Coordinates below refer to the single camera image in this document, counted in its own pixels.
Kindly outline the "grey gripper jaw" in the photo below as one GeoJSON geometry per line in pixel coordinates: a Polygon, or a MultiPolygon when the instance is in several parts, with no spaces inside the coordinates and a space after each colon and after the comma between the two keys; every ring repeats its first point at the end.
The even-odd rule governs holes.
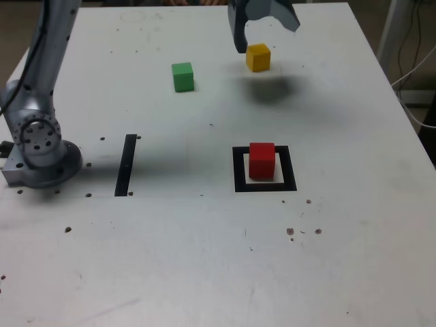
{"type": "Polygon", "coordinates": [[[248,0],[228,1],[228,20],[238,53],[246,53],[248,43],[245,37],[245,25],[249,20],[246,14],[248,0]]]}
{"type": "Polygon", "coordinates": [[[284,28],[296,32],[300,21],[290,1],[252,0],[245,6],[248,20],[260,20],[265,17],[277,19],[284,28]]]}

